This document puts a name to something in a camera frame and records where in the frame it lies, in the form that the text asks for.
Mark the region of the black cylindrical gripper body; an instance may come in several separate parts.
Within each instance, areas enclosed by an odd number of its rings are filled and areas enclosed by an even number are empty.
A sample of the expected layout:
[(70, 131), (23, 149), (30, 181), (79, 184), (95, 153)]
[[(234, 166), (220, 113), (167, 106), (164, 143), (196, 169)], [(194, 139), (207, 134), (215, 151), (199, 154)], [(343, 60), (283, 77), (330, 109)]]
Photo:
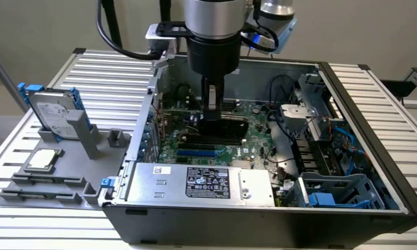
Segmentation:
[(224, 77), (239, 66), (240, 46), (239, 33), (222, 40), (188, 37), (187, 56), (191, 69), (206, 78)]

